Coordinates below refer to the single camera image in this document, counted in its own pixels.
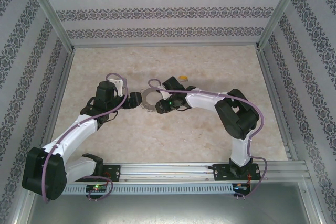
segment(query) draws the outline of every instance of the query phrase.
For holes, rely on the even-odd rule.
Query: small yellow object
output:
[[[187,76],[179,76],[179,79],[182,80],[182,81],[188,81]]]

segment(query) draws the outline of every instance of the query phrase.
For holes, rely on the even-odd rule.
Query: patterned wallpaper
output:
[[[74,45],[257,42],[279,0],[50,0]]]
[[[46,133],[68,53],[37,0],[0,0],[0,30],[0,223],[7,223],[26,153]]]
[[[336,223],[336,0],[291,0],[264,48],[296,152]]]

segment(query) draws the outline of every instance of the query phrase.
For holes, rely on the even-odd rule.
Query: marble floor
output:
[[[251,153],[270,161],[287,160],[253,46],[77,49],[54,139],[74,122],[109,72],[126,77],[130,92],[147,89],[151,78],[165,81],[170,76],[188,76],[188,82],[182,82],[185,87],[240,89],[266,119]],[[161,115],[138,107],[120,110],[114,121],[79,146],[70,161],[91,153],[114,163],[221,162],[228,161],[231,149],[232,138],[211,111],[195,108]]]

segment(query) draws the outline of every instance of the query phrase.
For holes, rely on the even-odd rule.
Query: purple cable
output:
[[[88,195],[88,198],[89,200],[94,200],[94,201],[98,201],[98,200],[102,200],[102,199],[105,199],[107,196],[109,196],[113,190],[113,182],[111,179],[109,178],[106,178],[106,177],[101,177],[101,176],[85,176],[83,178],[100,178],[100,179],[105,179],[107,182],[110,182],[111,183],[111,189],[107,192],[107,194],[104,194],[103,196],[101,196],[100,198],[98,199],[92,199],[90,196],[91,196],[91,193],[94,192],[94,191],[89,191],[89,195]]]
[[[263,172],[263,174],[262,174],[259,182],[255,186],[255,188],[253,189],[253,191],[251,191],[246,197],[249,197],[250,195],[252,195],[256,191],[256,189],[260,186],[262,180],[264,179],[266,171],[267,171],[267,161],[266,161],[266,159],[264,159],[263,157],[251,156],[251,154],[250,154],[251,139],[252,139],[252,137],[254,137],[255,135],[257,135],[261,131],[261,129],[264,127],[264,123],[265,123],[265,118],[264,118],[264,115],[262,114],[260,108],[258,108],[256,105],[254,105],[253,103],[251,103],[251,102],[249,102],[249,101],[247,101],[245,99],[242,99],[242,98],[239,98],[239,97],[234,97],[232,95],[227,95],[227,94],[214,93],[214,92],[208,92],[208,91],[203,91],[203,90],[190,90],[190,91],[186,91],[186,90],[165,90],[165,89],[160,89],[158,87],[155,87],[155,86],[151,85],[152,81],[158,81],[159,85],[161,85],[161,81],[159,79],[150,79],[148,81],[148,85],[151,88],[155,88],[156,90],[159,90],[159,91],[169,92],[169,93],[209,94],[209,95],[214,95],[214,96],[218,96],[218,97],[224,97],[224,98],[234,99],[234,100],[241,101],[241,102],[244,102],[244,103],[250,105],[251,107],[253,107],[258,112],[259,117],[261,119],[261,124],[260,124],[259,128],[254,133],[252,133],[251,136],[250,136],[250,138],[248,139],[248,143],[247,143],[247,155],[249,155],[251,158],[263,160],[265,162],[265,169],[264,169],[264,172]]]
[[[91,119],[96,119],[96,118],[99,118],[101,116],[104,116],[104,115],[108,115],[108,114],[111,114],[113,113],[114,111],[120,109],[120,107],[124,104],[124,102],[126,101],[126,98],[128,97],[128,88],[127,88],[127,80],[125,78],[123,78],[121,75],[117,74],[117,73],[109,73],[106,75],[105,79],[108,81],[108,77],[111,76],[111,75],[114,75],[114,76],[118,76],[123,82],[124,82],[124,86],[125,86],[125,96],[123,98],[123,100],[121,101],[121,103],[115,107],[114,109],[110,110],[110,111],[107,111],[107,112],[104,112],[104,113],[101,113],[99,115],[95,115],[95,116],[92,116],[90,118],[87,118],[81,122],[79,122],[78,124],[74,125],[73,127],[71,127],[70,129],[68,129],[60,138],[59,140],[56,142],[56,144],[52,147],[52,149],[50,150],[50,152],[48,153],[47,155],[47,158],[44,162],[44,165],[43,165],[43,171],[42,171],[42,197],[43,197],[43,200],[45,201],[45,203],[48,203],[49,202],[49,199],[47,198],[46,196],[46,173],[47,173],[47,167],[48,167],[48,162],[49,162],[49,159],[51,157],[51,155],[53,154],[54,150],[56,148],[58,148],[58,144],[60,142],[62,142],[62,140],[71,132],[73,131],[75,128],[77,128],[79,125],[83,124],[83,123],[86,123],[88,121],[90,121]]]

